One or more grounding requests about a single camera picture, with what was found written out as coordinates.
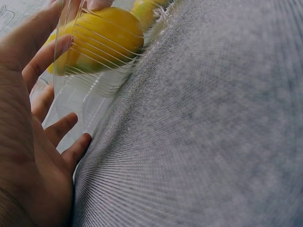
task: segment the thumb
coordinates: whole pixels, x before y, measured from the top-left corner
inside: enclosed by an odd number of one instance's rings
[[[112,4],[113,0],[87,0],[87,8],[90,10],[100,10]]]

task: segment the plastic packaging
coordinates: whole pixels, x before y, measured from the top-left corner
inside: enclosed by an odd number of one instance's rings
[[[48,2],[2,0],[0,36]],[[62,61],[55,61],[40,76],[30,95],[33,101],[47,84],[54,85],[55,100],[44,127],[70,112],[78,115],[78,123],[59,144],[59,151],[68,148],[82,133],[94,135],[102,129],[115,94],[157,45],[165,29],[173,24],[184,2],[115,0],[112,5],[115,9],[92,11],[87,9],[85,0],[65,0],[58,27],[53,32],[56,58],[66,45],[66,36],[70,36],[67,43],[70,49]]]

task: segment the yellow lemon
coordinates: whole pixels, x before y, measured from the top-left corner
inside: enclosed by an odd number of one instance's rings
[[[55,61],[56,74],[96,73],[114,69],[133,60],[144,37],[140,22],[131,13],[115,7],[93,13],[81,12],[64,31],[72,35],[70,49]],[[46,43],[54,40],[52,34]],[[53,64],[48,68],[53,73]]]
[[[132,13],[141,22],[141,28],[145,32],[155,22],[154,10],[159,7],[166,7],[169,0],[136,0]]]

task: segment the yellow fruit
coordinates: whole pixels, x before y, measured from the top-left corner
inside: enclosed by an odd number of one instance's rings
[[[72,35],[71,48],[55,61],[56,74],[95,73],[125,65],[144,44],[140,22],[131,13],[110,7],[94,13],[82,12],[65,27]],[[46,43],[54,40],[52,34]],[[48,68],[53,73],[53,64]]]
[[[169,0],[136,0],[132,13],[141,23],[141,28],[145,32],[155,22],[154,10],[159,7],[166,7]]]

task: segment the gray fabric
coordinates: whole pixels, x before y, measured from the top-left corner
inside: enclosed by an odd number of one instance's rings
[[[74,227],[302,227],[303,3],[191,0],[76,174]]]

